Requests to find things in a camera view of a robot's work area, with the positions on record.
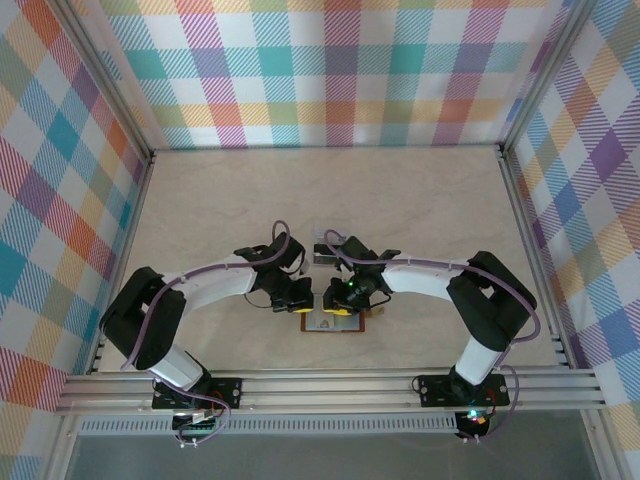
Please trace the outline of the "brown leather card holder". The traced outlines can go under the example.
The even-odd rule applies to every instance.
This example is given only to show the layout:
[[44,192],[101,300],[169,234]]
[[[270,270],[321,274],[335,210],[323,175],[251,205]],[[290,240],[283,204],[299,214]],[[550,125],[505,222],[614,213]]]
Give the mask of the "brown leather card holder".
[[368,319],[377,317],[377,316],[381,316],[382,314],[385,313],[385,307],[384,306],[378,306],[378,307],[374,307],[372,310],[370,310],[369,312],[367,312],[366,314],[355,314],[355,315],[359,315],[360,318],[363,320],[363,329],[361,332],[339,332],[339,331],[331,331],[331,332],[305,332],[304,331],[304,320],[305,320],[305,315],[301,315],[301,322],[300,322],[300,330],[303,333],[330,333],[330,334],[336,334],[336,333],[362,333],[366,330],[366,321]]

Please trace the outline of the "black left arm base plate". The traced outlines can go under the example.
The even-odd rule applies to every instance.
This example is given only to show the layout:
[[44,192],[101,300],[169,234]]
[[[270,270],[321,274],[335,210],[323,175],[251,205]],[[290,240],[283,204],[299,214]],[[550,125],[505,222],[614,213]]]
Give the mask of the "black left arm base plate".
[[203,378],[187,390],[187,394],[179,393],[165,383],[157,381],[153,383],[153,389],[152,408],[155,410],[219,409],[219,406],[202,399],[202,396],[217,398],[226,402],[232,409],[237,409],[242,395],[242,379]]

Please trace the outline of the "translucent card with dark stripe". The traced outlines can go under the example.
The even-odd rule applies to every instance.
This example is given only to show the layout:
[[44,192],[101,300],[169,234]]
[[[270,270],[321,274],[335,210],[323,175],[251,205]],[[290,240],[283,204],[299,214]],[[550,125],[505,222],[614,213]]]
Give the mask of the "translucent card with dark stripe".
[[340,247],[339,244],[315,243],[313,245],[313,264],[314,265],[337,265],[340,262],[335,251]]

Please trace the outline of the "aluminium frame post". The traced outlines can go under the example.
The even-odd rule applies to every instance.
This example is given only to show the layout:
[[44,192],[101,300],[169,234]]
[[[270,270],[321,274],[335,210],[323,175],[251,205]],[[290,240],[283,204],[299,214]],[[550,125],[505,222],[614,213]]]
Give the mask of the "aluminium frame post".
[[146,140],[138,122],[126,104],[115,80],[107,68],[99,50],[84,27],[81,17],[76,13],[70,0],[45,0],[68,34],[86,69],[95,81],[97,88],[105,97],[115,117],[120,122],[134,149],[147,164],[154,162],[154,150]]
[[557,29],[555,38],[539,61],[539,69],[530,82],[528,91],[519,103],[512,121],[508,123],[509,129],[496,144],[496,150],[503,156],[515,147],[525,133],[535,111],[541,104],[544,95],[558,74],[571,47],[593,13],[597,3],[598,0],[571,1],[567,14]]

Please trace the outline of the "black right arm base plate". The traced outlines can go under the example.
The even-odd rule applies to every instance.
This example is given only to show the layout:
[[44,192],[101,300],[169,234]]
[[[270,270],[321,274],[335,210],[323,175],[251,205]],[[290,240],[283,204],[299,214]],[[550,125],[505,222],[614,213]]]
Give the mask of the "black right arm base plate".
[[479,385],[471,385],[451,375],[420,375],[417,377],[417,391],[424,408],[492,407],[510,404],[506,380],[500,374],[490,374]]

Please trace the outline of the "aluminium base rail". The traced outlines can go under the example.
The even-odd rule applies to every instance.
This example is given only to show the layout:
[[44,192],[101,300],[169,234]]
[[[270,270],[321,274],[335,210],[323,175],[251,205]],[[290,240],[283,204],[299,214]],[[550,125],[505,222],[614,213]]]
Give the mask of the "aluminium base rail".
[[[422,411],[417,377],[398,369],[293,369],[215,371],[214,378],[241,378],[237,414],[416,413]],[[591,370],[561,366],[503,368],[510,397],[497,410],[598,410],[604,394]],[[67,379],[59,415],[149,414],[152,377],[141,372],[97,372]]]

